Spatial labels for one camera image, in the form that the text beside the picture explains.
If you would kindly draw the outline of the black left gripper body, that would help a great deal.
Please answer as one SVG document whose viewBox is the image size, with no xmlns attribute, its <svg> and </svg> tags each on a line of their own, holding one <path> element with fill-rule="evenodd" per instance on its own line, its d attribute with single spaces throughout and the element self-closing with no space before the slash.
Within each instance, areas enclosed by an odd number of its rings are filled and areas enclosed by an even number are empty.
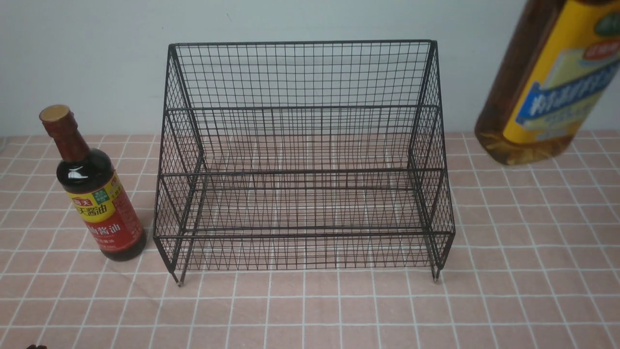
<svg viewBox="0 0 620 349">
<path fill-rule="evenodd" d="M 47 346 L 44 345 L 30 345 L 28 347 L 26 347 L 26 349 L 48 349 Z"/>
</svg>

